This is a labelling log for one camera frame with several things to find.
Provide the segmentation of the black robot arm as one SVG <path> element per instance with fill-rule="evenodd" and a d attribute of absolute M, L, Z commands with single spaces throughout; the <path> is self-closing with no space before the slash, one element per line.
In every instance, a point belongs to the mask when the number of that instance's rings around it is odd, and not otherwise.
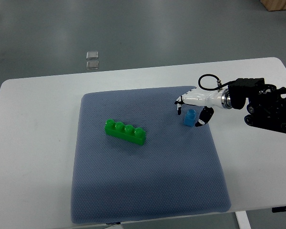
<path fill-rule="evenodd" d="M 266 84 L 264 78 L 239 78 L 228 84 L 233 109 L 242 109 L 246 101 L 247 125 L 286 134 L 286 87 Z"/>

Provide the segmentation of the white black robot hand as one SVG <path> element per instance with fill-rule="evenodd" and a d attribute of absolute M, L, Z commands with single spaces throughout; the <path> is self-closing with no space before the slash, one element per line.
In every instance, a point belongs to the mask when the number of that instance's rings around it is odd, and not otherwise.
<path fill-rule="evenodd" d="M 174 102 L 177 105 L 177 113 L 181 114 L 182 105 L 203 106 L 199 119 L 195 123 L 196 127 L 207 124 L 214 114 L 214 107 L 222 109 L 232 109 L 229 91 L 227 88 L 206 91 L 200 88 L 194 88 L 179 96 Z"/>

